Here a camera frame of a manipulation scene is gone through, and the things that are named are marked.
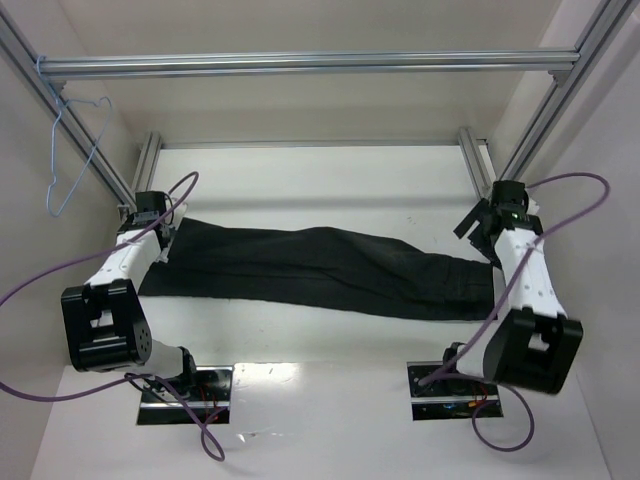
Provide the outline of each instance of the black pants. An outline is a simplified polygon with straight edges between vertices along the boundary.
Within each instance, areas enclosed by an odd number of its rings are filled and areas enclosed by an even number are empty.
[[[146,296],[244,298],[419,320],[483,320],[493,308],[488,264],[330,227],[295,232],[184,219],[169,263]]]

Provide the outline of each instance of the folded black garment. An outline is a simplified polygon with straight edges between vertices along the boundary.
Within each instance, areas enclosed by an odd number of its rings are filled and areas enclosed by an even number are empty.
[[[330,227],[223,228],[185,218],[140,295],[243,298],[418,320],[484,320],[488,264]]]

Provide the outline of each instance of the robotic arm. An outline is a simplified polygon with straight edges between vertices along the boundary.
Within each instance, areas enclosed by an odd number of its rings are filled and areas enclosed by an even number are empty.
[[[136,194],[138,211],[118,230],[112,253],[84,285],[67,288],[61,298],[71,363],[78,371],[122,371],[171,379],[179,390],[194,384],[196,365],[186,348],[170,347],[151,337],[137,290],[151,265],[167,254],[186,207],[170,223],[140,234],[167,210],[163,192]]]
[[[525,185],[514,181],[493,184],[491,199],[482,199],[454,230],[462,238],[469,235],[471,245],[496,268],[501,268],[505,283],[513,278],[527,249],[542,234],[540,219],[528,214],[529,197]],[[558,301],[544,259],[544,241],[533,250],[527,265],[509,292],[498,314],[499,325],[486,344],[482,359],[475,364],[469,351],[459,360],[461,373],[478,374],[497,384],[519,386],[543,393],[560,391],[576,356],[583,330],[571,320]],[[459,344],[445,353],[453,357]]]

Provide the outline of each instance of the black cloth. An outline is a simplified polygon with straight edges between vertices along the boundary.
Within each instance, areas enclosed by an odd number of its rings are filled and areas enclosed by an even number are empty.
[[[140,295],[244,298],[419,320],[483,320],[488,264],[330,227],[294,232],[184,219]]]

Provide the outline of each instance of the metal post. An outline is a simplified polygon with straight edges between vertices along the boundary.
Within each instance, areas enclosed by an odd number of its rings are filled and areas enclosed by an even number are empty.
[[[482,159],[482,153],[480,153],[478,141],[473,130],[469,127],[461,128],[458,131],[458,143],[469,169],[469,176],[476,195],[478,199],[483,198],[491,190],[491,178]]]
[[[158,132],[149,132],[145,136],[140,151],[140,158],[133,177],[133,190],[136,192],[146,192],[151,188],[153,174],[156,171],[158,155],[162,148],[162,137]]]
[[[576,45],[580,59],[566,78],[563,78],[560,83],[554,82],[547,91],[509,157],[500,179],[518,180],[522,177],[553,127],[638,3],[640,0],[602,1]]]
[[[50,80],[194,77],[293,73],[566,71],[573,50],[454,52],[283,52],[125,57],[47,58]]]
[[[35,70],[37,56],[8,13],[0,5],[0,54],[17,77],[33,94],[38,103],[52,116],[58,115],[55,99]],[[91,130],[71,107],[66,109],[58,128],[80,157],[86,159],[93,147]],[[91,170],[122,204],[135,206],[133,191],[98,148],[91,162]]]

